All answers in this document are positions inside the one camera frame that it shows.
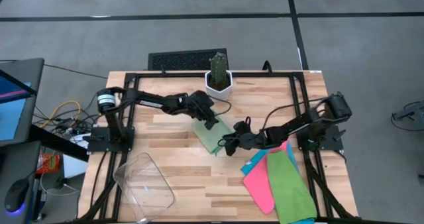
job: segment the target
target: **light green cloth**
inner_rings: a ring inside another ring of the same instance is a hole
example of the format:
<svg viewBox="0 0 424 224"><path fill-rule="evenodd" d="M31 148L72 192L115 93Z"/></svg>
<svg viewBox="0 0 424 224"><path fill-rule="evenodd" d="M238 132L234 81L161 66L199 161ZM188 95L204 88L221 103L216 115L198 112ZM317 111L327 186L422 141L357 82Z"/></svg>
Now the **light green cloth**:
<svg viewBox="0 0 424 224"><path fill-rule="evenodd" d="M203 143L205 148L209 151L210 154L217 155L218 151L220 151L223 147L218 146L218 141L223 138L223 135L227 135L233 133L227 124L219 118L219 116L215 117L219 122L213 125L212 129L208 131L205 127L205 121L199 121L194 119L191 124L191 128L194 133L197 135L199 140Z"/></svg>
<svg viewBox="0 0 424 224"><path fill-rule="evenodd" d="M317 210L303 180L284 151L266 157L268 179L280 223L316 217Z"/></svg>

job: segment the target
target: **computer monitor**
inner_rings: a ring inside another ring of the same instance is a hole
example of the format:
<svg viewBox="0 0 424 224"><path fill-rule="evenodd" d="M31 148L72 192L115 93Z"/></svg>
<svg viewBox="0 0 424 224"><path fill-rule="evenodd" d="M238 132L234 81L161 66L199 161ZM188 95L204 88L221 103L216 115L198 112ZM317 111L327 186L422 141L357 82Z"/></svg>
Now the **computer monitor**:
<svg viewBox="0 0 424 224"><path fill-rule="evenodd" d="M0 103L28 98L36 94L37 91L0 70Z"/></svg>

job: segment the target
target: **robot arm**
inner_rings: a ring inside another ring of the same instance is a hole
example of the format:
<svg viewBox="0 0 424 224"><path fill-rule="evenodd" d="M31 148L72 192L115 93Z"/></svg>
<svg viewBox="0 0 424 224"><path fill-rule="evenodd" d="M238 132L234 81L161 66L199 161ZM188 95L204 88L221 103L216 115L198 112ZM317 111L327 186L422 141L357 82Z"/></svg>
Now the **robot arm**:
<svg viewBox="0 0 424 224"><path fill-rule="evenodd" d="M116 93L121 94L120 105L116 105ZM211 110L214 103L204 91L195 91L191 95L179 93L161 96L137 89L112 87L97 92L97 106L100 114L117 113L132 104L161 109L169 115L189 115L193 119L206 121L205 126L208 130L218 123L214 112Z"/></svg>
<svg viewBox="0 0 424 224"><path fill-rule="evenodd" d="M324 110L317 110L320 105L325 106ZM247 150L275 148L287 140L290 135L307 127L309 139L320 141L325 137L325 130L328 127L347 121L351 115L352 111L343 95L336 93L322 99L318 105L286 124L261 129L258 134L253 134L250 130L250 117L247 117L245 121L234 125L234 133L223 136L225 143L222 146L225 146L228 156L232 156L237 147Z"/></svg>

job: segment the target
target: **wooden tabletop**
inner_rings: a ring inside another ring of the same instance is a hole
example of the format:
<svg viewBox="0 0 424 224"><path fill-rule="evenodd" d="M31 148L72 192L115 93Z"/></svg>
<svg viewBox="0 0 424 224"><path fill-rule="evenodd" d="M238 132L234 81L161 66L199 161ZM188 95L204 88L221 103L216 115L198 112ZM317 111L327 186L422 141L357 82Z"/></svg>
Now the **wooden tabletop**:
<svg viewBox="0 0 424 224"><path fill-rule="evenodd" d="M107 87L123 87L125 73L111 72ZM309 99L327 95L321 72L304 72L304 76ZM138 88L159 95L183 92L191 94L198 89L205 90L205 82L204 78L142 78ZM302 101L299 84L297 92ZM234 78L229 99L233 108L221 118L232 127L237 121L250 116L252 131L257 133L271 110L293 103L291 94L287 78ZM218 112L224 111L227 104L216 101L213 108ZM270 117L267 126L282 125L294 117L293 108L282 109ZM136 106L136 137L128 159L147 152L175 195L174 204L155 221L277 221L275 212L265 215L258 209L242 183L244 174L240 169L258 151L238 148L232 157L228 157L222 149L217 156L211 155L191 131L191 122L187 115L171 116L159 109ZM295 136L290 141L301 177L307 186L303 155L297 148ZM95 153L89 158L79 198L79 216L89 209L94 177L102 155L101 152ZM321 151L321 156L329 189L348 212L357 215L344 160L331 151ZM109 154L100 169L95 199L105 185L108 160ZM319 187L315 187L321 215L324 216L322 194ZM106 217L111 217L114 197L113 190L109 196ZM124 195L121 199L119 221L136 221Z"/></svg>

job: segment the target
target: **transparent bin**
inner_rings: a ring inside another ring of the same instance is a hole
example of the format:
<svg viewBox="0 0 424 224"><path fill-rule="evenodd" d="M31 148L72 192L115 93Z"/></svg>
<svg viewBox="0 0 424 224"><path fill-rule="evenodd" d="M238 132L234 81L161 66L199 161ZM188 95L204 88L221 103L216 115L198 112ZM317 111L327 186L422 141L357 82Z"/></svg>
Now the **transparent bin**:
<svg viewBox="0 0 424 224"><path fill-rule="evenodd" d="M174 202L174 194L150 155L141 153L113 174L135 213L137 223L159 217Z"/></svg>

